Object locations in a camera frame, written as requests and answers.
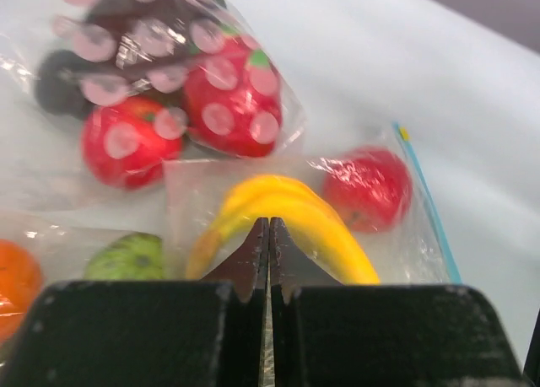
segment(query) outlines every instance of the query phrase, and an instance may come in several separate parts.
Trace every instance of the strawberry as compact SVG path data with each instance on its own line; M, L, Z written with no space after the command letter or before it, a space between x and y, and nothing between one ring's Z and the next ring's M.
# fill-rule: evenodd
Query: strawberry
M362 147L332 164L322 195L354 231L386 231L411 207L413 180L405 163L386 148Z
M137 189L163 176L162 161L178 157L185 128L182 109L129 97L94 109L83 129L83 159L106 185Z
M266 156L282 126L278 71L250 36L226 28L220 34L214 53L201 58L184 83L189 132L223 153Z

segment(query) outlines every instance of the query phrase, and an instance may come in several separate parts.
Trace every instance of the clear plastic bag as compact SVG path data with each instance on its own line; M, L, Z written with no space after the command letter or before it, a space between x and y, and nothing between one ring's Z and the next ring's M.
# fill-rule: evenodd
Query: clear plastic bag
M3 206L73 209L151 187L164 160L298 150L304 112L225 0L39 7L0 24Z
M0 211L0 220L0 371L8 341L42 288L82 278L165 277L156 235L63 227L9 211Z
M406 132L364 126L351 152L165 164L165 267L198 278L257 217L281 217L294 242L346 283L460 282Z

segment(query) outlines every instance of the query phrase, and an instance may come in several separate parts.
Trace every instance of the blue zipper seal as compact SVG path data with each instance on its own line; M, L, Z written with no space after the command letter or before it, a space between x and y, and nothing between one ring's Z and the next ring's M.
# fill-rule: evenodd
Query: blue zipper seal
M456 261L454 260L454 256L451 252L450 245L448 244L448 239L446 238L445 230L443 229L442 222L440 221L439 213L437 212L437 209L435 208L435 204L433 202L433 198L431 197L431 193L429 193L428 185L425 181L424 174L422 173L422 169L420 168L420 162L418 158L416 157L416 153L414 153L413 146L408 140L407 131L396 122L392 123L392 126L396 133L397 140L402 145L403 151L405 151L407 156L413 162L413 166L414 166L414 169L416 170L416 174L420 178L420 183L422 184L422 187L424 188L424 194L426 196L426 200L425 200L426 210L428 211L429 221L433 227L433 230L435 231L435 237L437 238L437 242L439 243L443 260L445 261L446 270L448 271L448 276L450 277L450 280L452 283L461 284L462 277L459 274Z

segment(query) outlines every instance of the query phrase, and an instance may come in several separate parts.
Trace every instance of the white background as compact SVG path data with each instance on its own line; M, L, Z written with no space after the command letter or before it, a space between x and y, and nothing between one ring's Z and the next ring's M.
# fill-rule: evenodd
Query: white background
M428 0L230 1L304 104L307 152L342 145L363 119L409 130L463 280L523 363L540 306L540 56ZM48 12L3 3L0 23ZM47 216L161 232L164 205L157 191Z

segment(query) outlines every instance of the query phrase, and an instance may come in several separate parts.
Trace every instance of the green fruit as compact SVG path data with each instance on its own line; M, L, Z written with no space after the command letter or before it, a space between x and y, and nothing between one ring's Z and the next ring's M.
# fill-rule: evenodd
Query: green fruit
M86 266L89 280L163 279L161 238L152 234L126 235L98 252Z

